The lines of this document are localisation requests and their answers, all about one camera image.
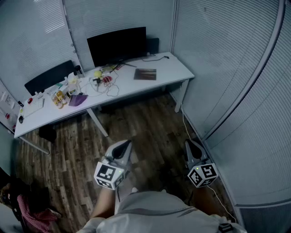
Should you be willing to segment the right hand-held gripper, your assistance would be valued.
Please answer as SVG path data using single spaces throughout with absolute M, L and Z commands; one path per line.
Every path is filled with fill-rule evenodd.
M 205 149 L 197 142 L 185 140 L 184 158 L 189 169 L 187 177 L 196 188 L 208 186 L 218 178 L 215 163 L 206 158 Z

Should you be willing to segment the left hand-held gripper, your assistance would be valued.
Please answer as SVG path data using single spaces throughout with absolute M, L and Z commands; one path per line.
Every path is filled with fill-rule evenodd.
M 123 140 L 109 146 L 105 157 L 97 163 L 94 179 L 102 187 L 116 190 L 127 178 L 132 141 Z

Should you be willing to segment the person's left forearm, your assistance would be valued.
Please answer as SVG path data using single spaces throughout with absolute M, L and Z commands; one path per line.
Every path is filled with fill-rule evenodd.
M 103 187 L 92 211 L 92 218 L 109 218 L 115 213 L 115 190 Z

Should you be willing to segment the person's right forearm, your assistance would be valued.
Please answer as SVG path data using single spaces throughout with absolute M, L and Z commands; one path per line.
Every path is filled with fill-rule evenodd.
M 208 191 L 207 187 L 202 188 L 194 188 L 193 189 L 194 206 L 201 210 L 202 212 L 212 215 L 212 214 L 219 214 L 219 208 L 216 205 L 216 202 L 213 199 L 212 194 Z

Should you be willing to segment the white desk leg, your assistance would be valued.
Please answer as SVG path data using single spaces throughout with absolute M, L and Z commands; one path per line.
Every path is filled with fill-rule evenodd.
M 91 119 L 93 120 L 93 122 L 96 124 L 96 126 L 99 128 L 99 130 L 101 131 L 101 133 L 105 136 L 108 137 L 108 133 L 106 132 L 106 130 L 104 129 L 104 127 L 102 126 L 101 122 L 99 121 L 98 117 L 96 116 L 96 114 L 93 112 L 93 110 L 91 108 L 86 109 L 86 111 L 88 112 L 88 114 L 90 115 Z
M 180 111 L 180 108 L 182 106 L 182 102 L 183 102 L 183 99 L 188 87 L 188 83 L 189 83 L 189 79 L 183 81 L 180 86 L 180 91 L 179 91 L 179 95 L 178 95 L 176 106 L 175 106 L 175 113 L 178 113 Z
M 29 144 L 30 146 L 34 147 L 38 151 L 40 151 L 40 152 L 42 152 L 42 153 L 44 153 L 46 155 L 50 154 L 49 150 L 39 146 L 38 144 L 34 143 L 32 140 L 30 140 L 30 139 L 28 139 L 26 137 L 23 137 L 23 136 L 21 136 L 20 139 L 23 140 L 24 142 L 26 142 L 27 144 Z

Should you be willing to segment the purple cloth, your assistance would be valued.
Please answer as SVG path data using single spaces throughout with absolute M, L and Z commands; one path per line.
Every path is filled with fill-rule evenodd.
M 69 106 L 79 106 L 87 99 L 88 95 L 71 95 Z

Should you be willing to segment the white power strip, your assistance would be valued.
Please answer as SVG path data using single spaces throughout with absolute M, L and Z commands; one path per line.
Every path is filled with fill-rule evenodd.
M 98 89 L 99 89 L 99 84 L 100 83 L 96 83 L 96 81 L 93 81 L 93 79 L 96 79 L 96 78 L 89 78 L 89 80 L 88 80 L 88 82 L 89 82 L 89 84 L 91 85 L 91 88 L 93 89 L 93 90 L 95 90 L 96 92 L 98 92 Z

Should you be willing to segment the person's white shirt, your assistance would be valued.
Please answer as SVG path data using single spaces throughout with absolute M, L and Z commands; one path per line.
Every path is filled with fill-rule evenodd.
M 226 217 L 208 215 L 167 192 L 132 192 L 112 217 L 92 218 L 77 233 L 219 233 L 222 223 L 233 226 L 228 233 L 247 233 Z

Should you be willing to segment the black bag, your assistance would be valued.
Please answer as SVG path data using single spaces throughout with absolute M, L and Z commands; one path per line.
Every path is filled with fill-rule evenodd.
M 39 136 L 54 143 L 57 137 L 56 131 L 52 125 L 45 125 L 39 128 Z

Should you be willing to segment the orange snack packet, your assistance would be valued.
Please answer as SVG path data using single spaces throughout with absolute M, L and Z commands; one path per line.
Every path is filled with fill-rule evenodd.
M 68 103 L 67 98 L 62 91 L 57 91 L 55 94 L 53 94 L 51 99 L 58 109 L 63 108 L 64 105 Z

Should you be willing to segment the yellow and white snack packets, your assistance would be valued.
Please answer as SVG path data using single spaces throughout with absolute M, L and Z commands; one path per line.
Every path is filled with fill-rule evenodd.
M 102 73 L 111 73 L 115 68 L 117 67 L 117 65 L 112 65 L 112 64 L 108 64 L 106 66 L 103 66 L 100 68 L 100 71 Z

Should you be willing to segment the clear plastic bag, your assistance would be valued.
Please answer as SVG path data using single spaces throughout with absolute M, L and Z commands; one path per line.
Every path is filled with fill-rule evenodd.
M 77 73 L 74 71 L 72 73 L 70 73 L 67 77 L 67 91 L 69 93 L 74 93 L 76 91 L 78 91 L 79 88 L 79 77 L 77 75 Z

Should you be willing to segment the white keyboard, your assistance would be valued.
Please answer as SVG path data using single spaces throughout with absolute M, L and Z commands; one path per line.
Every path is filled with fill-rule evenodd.
M 39 111 L 44 107 L 44 98 L 41 99 L 35 99 L 30 104 L 26 104 L 23 107 L 23 116 L 28 117 L 31 114 L 35 113 L 36 111 Z

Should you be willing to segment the black flat monitor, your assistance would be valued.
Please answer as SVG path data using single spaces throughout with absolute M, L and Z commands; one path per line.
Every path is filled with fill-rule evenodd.
M 71 60 L 66 61 L 28 81 L 25 84 L 25 88 L 33 96 L 35 92 L 39 93 L 42 90 L 64 81 L 65 77 L 73 71 L 75 71 L 73 62 Z

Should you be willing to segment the black curved monitor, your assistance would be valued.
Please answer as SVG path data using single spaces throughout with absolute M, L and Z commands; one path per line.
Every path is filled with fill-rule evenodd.
M 147 55 L 146 28 L 113 31 L 87 39 L 95 67 Z

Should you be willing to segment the black box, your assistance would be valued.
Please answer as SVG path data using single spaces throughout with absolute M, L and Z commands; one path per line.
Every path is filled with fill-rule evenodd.
M 159 38 L 147 38 L 146 39 L 146 47 L 147 47 L 147 52 L 150 55 L 154 55 L 159 53 Z

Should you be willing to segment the red checkered cloth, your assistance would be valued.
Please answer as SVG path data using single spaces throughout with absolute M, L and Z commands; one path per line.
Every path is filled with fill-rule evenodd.
M 57 221 L 57 216 L 48 208 L 44 211 L 33 213 L 30 210 L 28 198 L 24 195 L 18 195 L 16 200 L 23 219 L 41 233 L 49 233 L 50 223 Z

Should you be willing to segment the black chair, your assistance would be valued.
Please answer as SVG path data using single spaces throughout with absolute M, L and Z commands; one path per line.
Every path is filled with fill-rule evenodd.
M 19 195 L 28 195 L 29 193 L 30 185 L 23 182 L 20 178 L 9 176 L 0 167 L 0 203 L 12 210 L 16 219 L 21 223 L 23 233 L 30 232 L 23 221 L 17 197 Z

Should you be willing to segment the white side board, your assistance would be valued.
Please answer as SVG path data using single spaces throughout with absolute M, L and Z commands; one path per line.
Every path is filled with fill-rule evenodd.
M 11 132 L 15 132 L 20 105 L 0 80 L 0 122 Z

